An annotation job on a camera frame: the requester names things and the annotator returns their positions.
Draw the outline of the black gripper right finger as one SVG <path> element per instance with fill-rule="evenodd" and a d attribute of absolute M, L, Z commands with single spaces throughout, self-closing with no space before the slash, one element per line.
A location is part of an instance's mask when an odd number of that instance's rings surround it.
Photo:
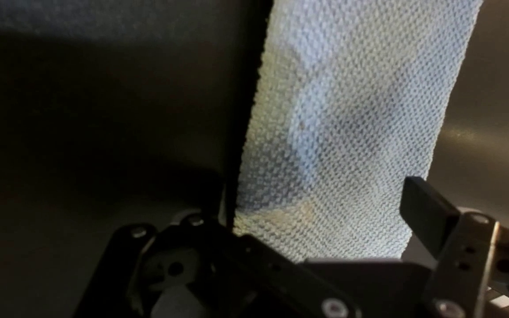
<path fill-rule="evenodd" d="M 402 183 L 399 214 L 434 258 L 422 301 L 434 318 L 507 315 L 486 296 L 509 296 L 509 228 L 482 213 L 461 213 L 420 177 Z"/>

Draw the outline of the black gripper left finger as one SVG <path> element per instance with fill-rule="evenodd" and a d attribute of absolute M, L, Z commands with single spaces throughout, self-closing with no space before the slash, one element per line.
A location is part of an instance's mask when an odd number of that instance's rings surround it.
<path fill-rule="evenodd" d="M 93 172 L 83 190 L 98 200 L 139 195 L 190 211 L 162 230 L 150 223 L 113 232 L 74 318 L 178 318 L 160 301 L 183 289 L 205 318 L 360 318 L 346 292 L 228 223 L 236 177 L 210 170 L 150 175 Z"/>

